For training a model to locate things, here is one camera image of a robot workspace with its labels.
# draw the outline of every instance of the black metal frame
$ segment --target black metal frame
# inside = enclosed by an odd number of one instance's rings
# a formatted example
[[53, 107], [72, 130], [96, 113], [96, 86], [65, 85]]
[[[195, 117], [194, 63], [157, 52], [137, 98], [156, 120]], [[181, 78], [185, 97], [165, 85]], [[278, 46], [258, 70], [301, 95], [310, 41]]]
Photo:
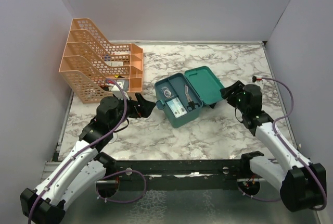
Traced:
[[[146, 178], [147, 190], [236, 190], [237, 179], [243, 178], [239, 159], [119, 160], [115, 161], [114, 168], [117, 171], [127, 168], [140, 171]], [[202, 176], [190, 176], [193, 172]], [[120, 191], [139, 191], [142, 185], [142, 177], [136, 173], [119, 176]]]

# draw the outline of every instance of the cable clip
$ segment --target cable clip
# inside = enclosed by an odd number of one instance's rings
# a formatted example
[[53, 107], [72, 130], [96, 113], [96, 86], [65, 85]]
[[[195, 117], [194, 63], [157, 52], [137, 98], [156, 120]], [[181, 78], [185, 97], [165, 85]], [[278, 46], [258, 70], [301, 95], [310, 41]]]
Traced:
[[296, 157], [295, 157], [295, 161], [298, 161], [301, 158], [300, 153], [297, 153]]

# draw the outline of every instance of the white marble tabletop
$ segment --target white marble tabletop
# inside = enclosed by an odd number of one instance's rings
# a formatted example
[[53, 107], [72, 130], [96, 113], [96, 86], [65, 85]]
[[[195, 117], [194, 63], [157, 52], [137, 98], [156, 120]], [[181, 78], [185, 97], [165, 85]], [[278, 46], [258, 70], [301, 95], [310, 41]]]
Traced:
[[[141, 45], [144, 50], [145, 99], [155, 101], [155, 82], [177, 72], [208, 66], [224, 86], [237, 80], [250, 83], [254, 74], [271, 77], [261, 45]], [[263, 110], [277, 118], [283, 115], [273, 83], [261, 84]], [[59, 160], [78, 140], [83, 127], [95, 116], [98, 104], [83, 104], [74, 96]], [[291, 141], [285, 121], [280, 131]], [[273, 158], [268, 149], [235, 118], [234, 109], [222, 101], [214, 109], [205, 107], [200, 116], [178, 128], [171, 127], [163, 111], [155, 108], [148, 119], [130, 119], [103, 152], [115, 159], [233, 159], [243, 153], [260, 151]]]

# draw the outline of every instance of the gray wall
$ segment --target gray wall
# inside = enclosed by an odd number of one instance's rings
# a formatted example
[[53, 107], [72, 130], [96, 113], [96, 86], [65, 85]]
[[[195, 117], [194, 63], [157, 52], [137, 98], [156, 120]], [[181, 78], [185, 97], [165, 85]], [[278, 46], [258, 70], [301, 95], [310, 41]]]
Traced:
[[[333, 0], [291, 0], [267, 44], [275, 76], [293, 91], [290, 122], [301, 151], [327, 170], [333, 219]], [[281, 90], [287, 108], [289, 95]]]
[[0, 222], [27, 223], [19, 196], [40, 182], [69, 90], [58, 68], [71, 16], [61, 0], [0, 0]]
[[268, 40], [290, 0], [65, 0], [110, 40]]

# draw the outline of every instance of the small card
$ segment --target small card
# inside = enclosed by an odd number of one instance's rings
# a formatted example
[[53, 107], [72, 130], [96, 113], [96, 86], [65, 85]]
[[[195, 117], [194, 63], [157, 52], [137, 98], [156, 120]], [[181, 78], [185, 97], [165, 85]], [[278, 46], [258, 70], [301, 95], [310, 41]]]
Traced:
[[178, 97], [176, 97], [175, 99], [172, 99], [172, 100], [166, 102], [166, 104], [169, 106], [169, 108], [171, 109], [173, 115], [176, 118], [187, 114], [186, 109], [184, 108], [183, 104], [181, 103], [181, 101], [179, 100]]
[[112, 66], [112, 67], [124, 66], [123, 61], [105, 61], [105, 63], [109, 66]]

